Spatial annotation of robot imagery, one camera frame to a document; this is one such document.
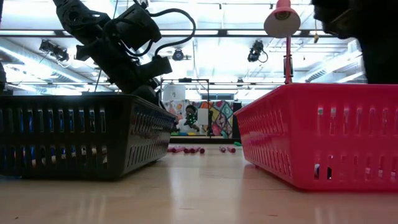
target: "person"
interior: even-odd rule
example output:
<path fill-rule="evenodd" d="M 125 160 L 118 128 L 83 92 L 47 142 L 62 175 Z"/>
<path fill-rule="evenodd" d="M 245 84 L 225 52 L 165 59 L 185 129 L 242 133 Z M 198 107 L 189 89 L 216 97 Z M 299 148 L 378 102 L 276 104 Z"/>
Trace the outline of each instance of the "person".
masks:
<path fill-rule="evenodd" d="M 6 87 L 6 72 L 4 71 L 4 67 L 2 66 L 2 63 L 0 62 L 0 95 L 4 91 Z"/>
<path fill-rule="evenodd" d="M 197 109 L 193 105 L 188 105 L 185 113 L 185 118 L 178 122 L 177 131 L 203 134 L 203 129 L 197 124 Z"/>
<path fill-rule="evenodd" d="M 369 84 L 398 84 L 397 0 L 312 0 L 314 18 L 339 39 L 358 40 Z"/>

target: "red desk lamp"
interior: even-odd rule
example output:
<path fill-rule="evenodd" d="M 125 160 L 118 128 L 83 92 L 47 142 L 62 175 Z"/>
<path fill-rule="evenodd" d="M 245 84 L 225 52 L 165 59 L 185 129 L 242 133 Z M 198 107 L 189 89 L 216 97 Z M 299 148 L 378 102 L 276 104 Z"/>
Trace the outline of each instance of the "red desk lamp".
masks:
<path fill-rule="evenodd" d="M 285 83 L 291 83 L 290 69 L 290 37 L 298 31 L 301 25 L 300 16 L 290 7 L 290 0 L 278 0 L 276 9 L 264 23 L 264 30 L 275 38 L 286 38 Z"/>

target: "red plastic basket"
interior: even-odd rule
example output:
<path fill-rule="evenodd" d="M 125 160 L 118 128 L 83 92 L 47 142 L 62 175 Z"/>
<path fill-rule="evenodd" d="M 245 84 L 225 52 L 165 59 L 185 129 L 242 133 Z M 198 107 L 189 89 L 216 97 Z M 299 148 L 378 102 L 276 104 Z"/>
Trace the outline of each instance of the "red plastic basket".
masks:
<path fill-rule="evenodd" d="M 306 190 L 398 190 L 398 86 L 290 84 L 235 113 L 246 160 Z"/>

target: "wooden floor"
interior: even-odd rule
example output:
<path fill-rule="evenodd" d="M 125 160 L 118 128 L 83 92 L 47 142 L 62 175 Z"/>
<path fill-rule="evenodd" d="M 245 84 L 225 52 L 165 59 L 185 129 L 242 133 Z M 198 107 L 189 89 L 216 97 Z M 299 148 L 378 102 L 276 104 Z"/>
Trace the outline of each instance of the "wooden floor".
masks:
<path fill-rule="evenodd" d="M 398 223 L 398 194 L 298 192 L 217 147 L 119 182 L 0 179 L 0 223 Z"/>

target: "black plastic basket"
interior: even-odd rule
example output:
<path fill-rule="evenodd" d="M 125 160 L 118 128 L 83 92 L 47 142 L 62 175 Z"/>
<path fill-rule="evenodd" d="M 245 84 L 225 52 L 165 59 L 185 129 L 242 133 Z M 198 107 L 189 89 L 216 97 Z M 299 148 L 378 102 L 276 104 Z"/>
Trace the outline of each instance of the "black plastic basket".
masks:
<path fill-rule="evenodd" d="M 117 179 L 166 155 L 174 120 L 131 95 L 0 96 L 0 174 Z"/>

